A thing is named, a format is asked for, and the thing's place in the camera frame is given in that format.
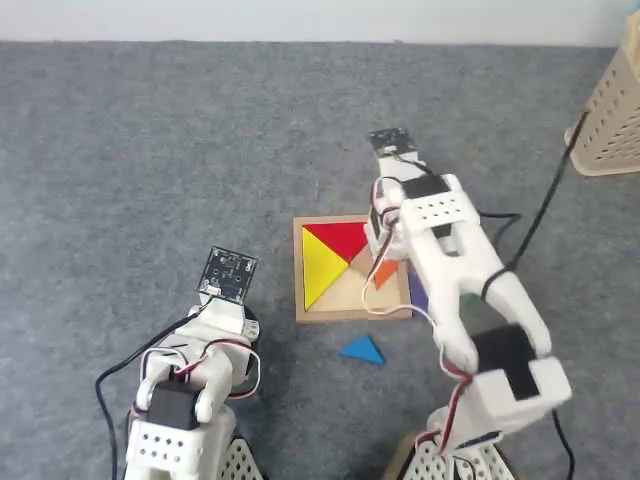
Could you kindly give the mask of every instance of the circuit board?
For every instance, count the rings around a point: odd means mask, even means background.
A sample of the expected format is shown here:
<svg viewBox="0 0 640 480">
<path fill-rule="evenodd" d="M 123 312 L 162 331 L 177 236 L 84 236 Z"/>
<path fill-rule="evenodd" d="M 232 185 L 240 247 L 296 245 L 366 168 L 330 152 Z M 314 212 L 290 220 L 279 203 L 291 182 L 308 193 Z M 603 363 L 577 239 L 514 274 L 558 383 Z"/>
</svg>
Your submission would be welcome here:
<svg viewBox="0 0 640 480">
<path fill-rule="evenodd" d="M 198 291 L 230 302 L 244 303 L 258 259 L 213 247 L 198 283 Z"/>
</svg>

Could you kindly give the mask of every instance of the tangram puzzle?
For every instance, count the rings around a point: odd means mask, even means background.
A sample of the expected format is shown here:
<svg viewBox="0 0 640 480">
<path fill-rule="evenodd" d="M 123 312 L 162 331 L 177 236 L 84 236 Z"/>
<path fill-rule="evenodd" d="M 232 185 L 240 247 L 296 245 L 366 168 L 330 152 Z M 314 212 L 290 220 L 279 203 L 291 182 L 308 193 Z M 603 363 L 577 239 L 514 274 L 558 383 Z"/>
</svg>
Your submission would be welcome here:
<svg viewBox="0 0 640 480">
<path fill-rule="evenodd" d="M 411 317 L 408 310 L 372 315 L 362 306 L 360 293 L 373 265 L 363 230 L 366 221 L 366 215 L 293 219 L 298 322 Z M 386 261 L 369 285 L 366 299 L 375 309 L 411 303 L 406 262 Z"/>
</svg>

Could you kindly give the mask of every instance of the black cable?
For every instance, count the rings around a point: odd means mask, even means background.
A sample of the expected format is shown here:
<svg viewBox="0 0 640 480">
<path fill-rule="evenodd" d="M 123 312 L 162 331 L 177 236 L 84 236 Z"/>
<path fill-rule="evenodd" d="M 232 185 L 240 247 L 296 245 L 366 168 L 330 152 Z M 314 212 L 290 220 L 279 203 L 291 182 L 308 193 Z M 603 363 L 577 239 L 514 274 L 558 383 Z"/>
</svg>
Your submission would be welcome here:
<svg viewBox="0 0 640 480">
<path fill-rule="evenodd" d="M 547 208 L 549 207 L 549 204 L 551 203 L 551 200 L 553 199 L 553 196 L 555 195 L 556 190 L 558 189 L 560 180 L 562 180 L 564 171 L 567 168 L 569 159 L 571 158 L 571 152 L 575 148 L 576 143 L 578 143 L 578 137 L 580 136 L 582 127 L 584 127 L 584 122 L 587 119 L 588 114 L 589 112 L 583 112 L 582 116 L 580 117 L 580 120 L 578 120 L 578 124 L 576 125 L 576 128 L 573 130 L 573 134 L 571 135 L 571 140 L 569 141 L 567 148 L 562 154 L 560 165 L 558 165 L 558 169 L 556 170 L 556 174 L 553 177 L 551 186 L 549 187 L 549 190 L 547 190 L 547 194 L 545 195 L 544 200 L 542 201 L 542 206 L 540 207 L 540 210 L 538 210 L 538 214 L 536 215 L 536 217 L 533 219 L 533 223 L 531 224 L 531 227 L 529 228 L 527 235 L 524 237 L 524 240 L 522 241 L 520 248 L 518 248 L 518 251 L 511 259 L 511 262 L 509 262 L 511 263 L 511 267 L 513 269 L 517 268 L 518 262 L 520 262 L 520 259 L 524 255 L 524 252 L 527 250 L 529 243 L 531 243 L 531 239 L 535 235 L 536 230 L 538 230 L 538 226 L 542 221 L 542 217 L 544 217 L 544 214 L 547 213 Z"/>
<path fill-rule="evenodd" d="M 398 155 L 397 153 L 394 155 L 395 159 L 398 160 L 399 162 L 402 163 L 408 163 L 409 165 L 413 165 L 414 167 L 416 167 L 418 170 L 422 170 L 424 173 L 426 173 L 427 175 L 435 175 L 435 173 L 433 173 L 433 170 L 431 170 L 429 167 L 427 167 L 426 165 L 423 165 L 419 162 L 412 162 L 411 160 L 405 160 L 404 158 L 402 158 L 400 155 Z"/>
<path fill-rule="evenodd" d="M 174 330 L 186 325 L 191 320 L 196 318 L 198 315 L 202 313 L 202 311 L 209 305 L 213 297 L 210 297 L 207 302 L 202 305 L 197 311 L 188 315 L 184 318 L 181 318 L 177 322 L 169 325 L 167 328 L 162 330 L 160 333 L 155 335 L 151 340 L 148 340 L 146 343 L 138 347 L 131 355 L 122 360 L 120 363 L 109 367 L 104 372 L 102 372 L 95 382 L 95 390 L 96 397 L 98 398 L 98 403 L 100 404 L 100 409 L 102 410 L 102 415 L 104 416 L 105 421 L 107 422 L 107 429 L 109 430 L 109 445 L 111 447 L 111 480 L 118 480 L 118 443 L 116 440 L 116 431 L 113 425 L 113 418 L 109 413 L 109 408 L 107 407 L 107 403 L 104 400 L 104 396 L 102 394 L 102 382 L 104 382 L 109 376 L 113 375 L 116 372 L 119 372 L 131 362 L 133 362 L 136 358 L 144 353 L 147 348 L 152 347 L 164 337 L 169 335 Z"/>
<path fill-rule="evenodd" d="M 502 240 L 502 237 L 504 236 L 505 233 L 507 233 L 507 230 L 509 230 L 509 228 L 511 228 L 518 220 L 520 220 L 522 218 L 522 214 L 520 214 L 520 213 L 492 213 L 492 212 L 484 212 L 482 210 L 478 210 L 478 214 L 481 217 L 484 217 L 484 218 L 497 218 L 497 219 L 508 218 L 507 222 L 498 229 L 498 231 L 494 235 L 493 240 L 491 242 L 493 244 L 493 248 L 499 254 L 500 253 L 500 251 L 499 251 L 500 250 L 500 241 Z"/>
<path fill-rule="evenodd" d="M 506 266 L 503 269 L 497 271 L 485 281 L 485 284 L 482 287 L 482 294 L 481 294 L 481 298 L 483 300 L 487 296 L 489 287 L 497 278 L 499 278 L 502 274 L 506 272 L 515 270 L 518 267 L 518 263 L 520 262 L 520 259 L 522 258 L 525 251 L 529 247 L 529 244 L 531 243 L 533 236 L 535 235 L 536 231 L 538 230 L 538 227 L 540 226 L 540 222 L 542 222 L 542 218 L 544 217 L 545 213 L 547 213 L 547 209 L 549 208 L 549 204 L 551 203 L 553 196 L 558 190 L 558 185 L 560 184 L 560 180 L 562 180 L 562 176 L 566 170 L 567 164 L 569 163 L 569 159 L 571 158 L 571 152 L 573 151 L 573 149 L 576 146 L 576 143 L 578 142 L 578 137 L 582 132 L 582 128 L 584 127 L 584 122 L 587 119 L 588 114 L 589 112 L 583 112 L 582 115 L 580 116 L 580 119 L 578 120 L 576 127 L 573 129 L 571 140 L 569 141 L 567 148 L 564 150 L 564 153 L 562 154 L 562 158 L 560 159 L 560 164 L 558 165 L 558 168 L 553 177 L 551 185 L 549 186 L 549 189 L 547 190 L 544 200 L 542 201 L 540 210 L 538 210 L 538 213 L 533 219 L 533 222 L 531 223 L 531 226 L 529 227 L 527 234 L 522 240 L 520 247 L 518 247 L 516 254 L 513 256 L 511 260 L 509 260 L 509 262 L 507 262 Z"/>
<path fill-rule="evenodd" d="M 560 438 L 560 442 L 567 452 L 567 456 L 569 457 L 569 471 L 567 472 L 567 480 L 573 479 L 573 472 L 576 469 L 576 457 L 573 454 L 573 450 L 567 441 L 567 437 L 564 435 L 564 431 L 562 430 L 562 425 L 560 425 L 560 417 L 558 416 L 558 410 L 555 408 L 551 411 L 551 415 L 553 416 L 553 424 L 556 427 L 556 432 L 558 433 L 558 438 Z"/>
</svg>

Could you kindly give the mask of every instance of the red triangle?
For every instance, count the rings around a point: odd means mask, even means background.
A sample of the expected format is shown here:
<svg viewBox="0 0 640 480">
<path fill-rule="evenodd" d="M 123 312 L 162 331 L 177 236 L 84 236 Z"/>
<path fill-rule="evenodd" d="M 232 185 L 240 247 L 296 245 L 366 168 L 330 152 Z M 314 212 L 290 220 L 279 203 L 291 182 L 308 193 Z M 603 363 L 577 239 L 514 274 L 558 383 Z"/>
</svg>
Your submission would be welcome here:
<svg viewBox="0 0 640 480">
<path fill-rule="evenodd" d="M 305 225 L 304 228 L 313 233 L 318 240 L 347 263 L 351 263 L 351 260 L 367 244 L 367 237 L 364 235 L 364 222 L 313 223 Z"/>
</svg>

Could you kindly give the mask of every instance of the perforated plate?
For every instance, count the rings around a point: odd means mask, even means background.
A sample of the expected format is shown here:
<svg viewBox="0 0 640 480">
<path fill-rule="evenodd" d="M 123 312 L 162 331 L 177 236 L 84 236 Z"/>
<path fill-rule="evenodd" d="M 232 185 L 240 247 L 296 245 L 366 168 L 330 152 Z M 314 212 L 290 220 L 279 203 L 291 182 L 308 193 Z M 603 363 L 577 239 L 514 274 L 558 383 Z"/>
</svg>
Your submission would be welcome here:
<svg viewBox="0 0 640 480">
<path fill-rule="evenodd" d="M 236 438 L 227 450 L 227 460 L 221 480 L 263 480 L 251 449 L 243 438 Z"/>
<path fill-rule="evenodd" d="M 131 427 L 127 461 L 169 472 L 195 473 L 202 453 L 203 430 L 180 430 L 136 420 Z"/>
<path fill-rule="evenodd" d="M 455 456 L 437 455 L 433 442 L 424 442 L 414 455 L 403 480 L 453 480 L 453 465 L 461 480 L 517 480 L 494 446 L 470 449 Z"/>
<path fill-rule="evenodd" d="M 477 221 L 478 214 L 464 192 L 450 191 L 427 197 L 405 200 L 402 208 L 411 209 L 415 231 L 467 220 Z"/>
<path fill-rule="evenodd" d="M 640 13 L 636 13 L 627 23 L 623 46 L 587 102 L 590 113 L 571 153 L 574 165 L 585 175 L 640 170 L 640 79 L 625 51 L 640 48 L 635 34 L 639 26 Z M 572 133 L 573 128 L 565 132 L 565 142 Z"/>
</svg>

